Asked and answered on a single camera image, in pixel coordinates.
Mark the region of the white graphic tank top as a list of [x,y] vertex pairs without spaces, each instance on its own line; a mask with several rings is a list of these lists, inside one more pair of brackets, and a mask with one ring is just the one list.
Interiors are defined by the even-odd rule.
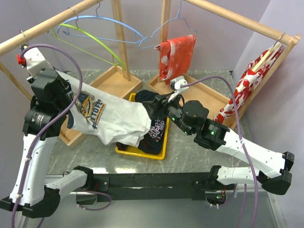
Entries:
[[105,145],[119,142],[137,147],[152,124],[146,109],[100,89],[99,80],[82,84],[71,117],[62,128],[95,135]]

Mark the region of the yellow hanger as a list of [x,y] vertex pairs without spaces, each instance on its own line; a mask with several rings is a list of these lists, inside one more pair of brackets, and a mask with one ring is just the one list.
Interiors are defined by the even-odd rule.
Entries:
[[19,33],[22,34],[22,36],[24,38],[23,43],[19,46],[19,49],[22,52],[24,49],[26,49],[29,46],[29,42],[28,42],[26,35],[24,34],[24,32],[21,29],[19,30]]

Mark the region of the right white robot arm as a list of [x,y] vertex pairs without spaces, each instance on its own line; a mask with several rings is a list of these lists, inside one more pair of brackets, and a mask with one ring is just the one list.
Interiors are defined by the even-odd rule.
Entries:
[[208,118],[209,110],[198,100],[180,105],[183,96],[169,100],[169,95],[157,95],[142,104],[151,119],[168,117],[186,135],[194,134],[193,141],[199,146],[228,154],[249,164],[248,167],[224,167],[214,165],[204,185],[217,190],[231,184],[261,184],[262,189],[285,195],[291,186],[290,169],[295,156],[291,152],[274,152],[251,141]]

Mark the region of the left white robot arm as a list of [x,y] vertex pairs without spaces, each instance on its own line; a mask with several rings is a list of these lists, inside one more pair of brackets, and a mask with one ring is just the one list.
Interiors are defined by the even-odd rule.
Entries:
[[14,189],[0,201],[0,207],[37,219],[51,216],[60,201],[74,190],[91,190],[95,179],[92,169],[77,166],[58,181],[45,183],[47,165],[61,126],[67,122],[71,128],[74,122],[69,110],[71,85],[54,69],[40,70],[29,81],[34,96],[23,125],[22,160]]

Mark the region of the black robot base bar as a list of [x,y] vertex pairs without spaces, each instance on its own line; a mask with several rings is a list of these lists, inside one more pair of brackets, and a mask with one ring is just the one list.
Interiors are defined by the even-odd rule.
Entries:
[[96,190],[112,200],[205,200],[206,192],[233,188],[233,184],[225,186],[207,172],[180,172],[95,174],[90,187],[77,190]]

